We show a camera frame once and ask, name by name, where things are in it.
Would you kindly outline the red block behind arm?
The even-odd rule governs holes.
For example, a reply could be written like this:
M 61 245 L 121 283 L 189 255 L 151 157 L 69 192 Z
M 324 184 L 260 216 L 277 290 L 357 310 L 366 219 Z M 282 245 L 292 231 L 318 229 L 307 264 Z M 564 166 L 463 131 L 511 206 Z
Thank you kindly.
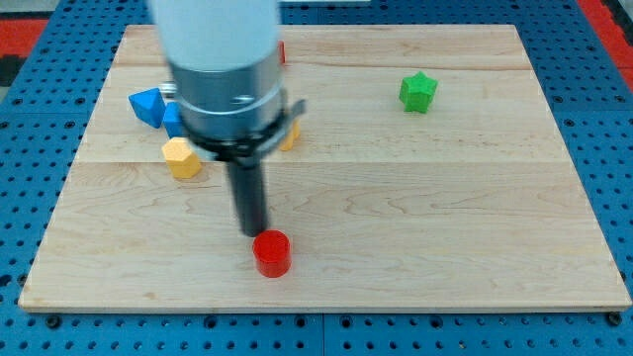
M 285 51 L 285 43 L 283 41 L 278 41 L 278 53 L 280 64 L 286 64 L 286 51 Z

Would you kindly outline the yellow block behind arm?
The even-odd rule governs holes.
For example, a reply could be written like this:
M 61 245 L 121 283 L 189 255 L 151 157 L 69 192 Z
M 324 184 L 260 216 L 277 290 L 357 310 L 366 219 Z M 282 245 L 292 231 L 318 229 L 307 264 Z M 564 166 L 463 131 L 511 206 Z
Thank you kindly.
M 294 147 L 295 141 L 301 135 L 301 125 L 300 121 L 296 120 L 293 122 L 292 127 L 288 134 L 283 139 L 282 143 L 279 146 L 281 151 L 289 151 Z

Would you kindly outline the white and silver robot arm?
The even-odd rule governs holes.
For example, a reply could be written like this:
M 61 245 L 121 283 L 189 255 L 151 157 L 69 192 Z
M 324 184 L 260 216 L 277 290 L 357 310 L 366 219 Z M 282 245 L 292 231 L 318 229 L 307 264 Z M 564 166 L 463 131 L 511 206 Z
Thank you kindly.
M 288 107 L 276 0 L 149 0 L 183 132 L 220 161 L 259 160 L 283 140 Z

